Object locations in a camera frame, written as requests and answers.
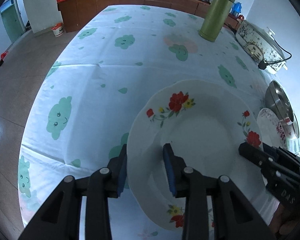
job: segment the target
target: blue thermos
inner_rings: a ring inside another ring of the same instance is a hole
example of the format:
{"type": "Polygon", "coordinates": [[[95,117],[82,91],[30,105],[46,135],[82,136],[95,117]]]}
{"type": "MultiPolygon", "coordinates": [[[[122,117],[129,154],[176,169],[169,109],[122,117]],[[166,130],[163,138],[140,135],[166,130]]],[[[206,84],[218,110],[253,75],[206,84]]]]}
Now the blue thermos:
{"type": "Polygon", "coordinates": [[[232,5],[232,10],[231,10],[231,14],[233,14],[234,16],[238,17],[239,13],[241,12],[241,3],[236,2],[232,5]]]}

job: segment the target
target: brown cabinet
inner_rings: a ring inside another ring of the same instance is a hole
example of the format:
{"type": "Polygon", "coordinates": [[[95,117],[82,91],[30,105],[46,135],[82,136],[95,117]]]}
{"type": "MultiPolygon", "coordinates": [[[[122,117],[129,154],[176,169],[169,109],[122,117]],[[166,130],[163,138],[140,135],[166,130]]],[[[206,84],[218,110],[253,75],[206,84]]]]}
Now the brown cabinet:
{"type": "MultiPolygon", "coordinates": [[[[109,5],[137,4],[150,5],[190,13],[204,18],[210,4],[202,0],[65,0],[58,3],[66,32],[78,31],[93,17],[109,5]]],[[[227,17],[225,24],[238,28],[234,17],[227,17]]]]}

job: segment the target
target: floor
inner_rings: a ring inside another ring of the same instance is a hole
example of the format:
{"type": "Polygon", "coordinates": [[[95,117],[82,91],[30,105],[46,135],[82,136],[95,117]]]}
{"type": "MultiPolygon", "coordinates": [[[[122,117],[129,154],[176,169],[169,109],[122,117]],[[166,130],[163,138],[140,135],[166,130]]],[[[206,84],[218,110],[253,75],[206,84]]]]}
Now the floor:
{"type": "Polygon", "coordinates": [[[23,230],[18,200],[18,159],[23,131],[37,92],[60,53],[76,35],[30,30],[9,49],[0,67],[0,231],[8,240],[23,230]]]}

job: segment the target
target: green thermos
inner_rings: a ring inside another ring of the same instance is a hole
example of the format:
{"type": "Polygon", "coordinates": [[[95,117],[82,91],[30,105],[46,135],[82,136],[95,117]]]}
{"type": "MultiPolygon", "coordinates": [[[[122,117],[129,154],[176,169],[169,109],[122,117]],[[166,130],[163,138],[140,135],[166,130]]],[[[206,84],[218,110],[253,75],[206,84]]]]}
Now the green thermos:
{"type": "Polygon", "coordinates": [[[214,42],[225,24],[225,20],[235,0],[212,0],[204,18],[199,35],[207,41],[214,42]]]}

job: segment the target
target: silver rivet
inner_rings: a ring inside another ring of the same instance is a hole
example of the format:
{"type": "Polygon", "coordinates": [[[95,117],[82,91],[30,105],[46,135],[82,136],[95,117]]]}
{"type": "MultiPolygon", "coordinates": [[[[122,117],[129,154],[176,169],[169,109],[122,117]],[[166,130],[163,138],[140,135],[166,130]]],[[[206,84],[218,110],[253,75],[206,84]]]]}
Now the silver rivet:
{"type": "Polygon", "coordinates": [[[73,177],[70,176],[70,175],[66,176],[66,177],[63,179],[63,181],[66,182],[66,183],[69,183],[69,182],[71,182],[72,180],[73,180],[73,177]]]}
{"type": "Polygon", "coordinates": [[[107,167],[104,167],[104,168],[100,169],[101,174],[108,174],[109,172],[110,172],[110,170],[107,167]]]}
{"type": "Polygon", "coordinates": [[[185,168],[183,169],[183,171],[184,171],[185,173],[187,173],[187,174],[191,174],[191,173],[193,172],[193,169],[192,169],[191,167],[185,167],[185,168]]]}
{"type": "Polygon", "coordinates": [[[220,180],[222,181],[222,182],[224,182],[224,183],[227,183],[227,182],[229,182],[229,177],[228,176],[226,176],[226,175],[222,175],[221,177],[220,177],[220,180]]]}

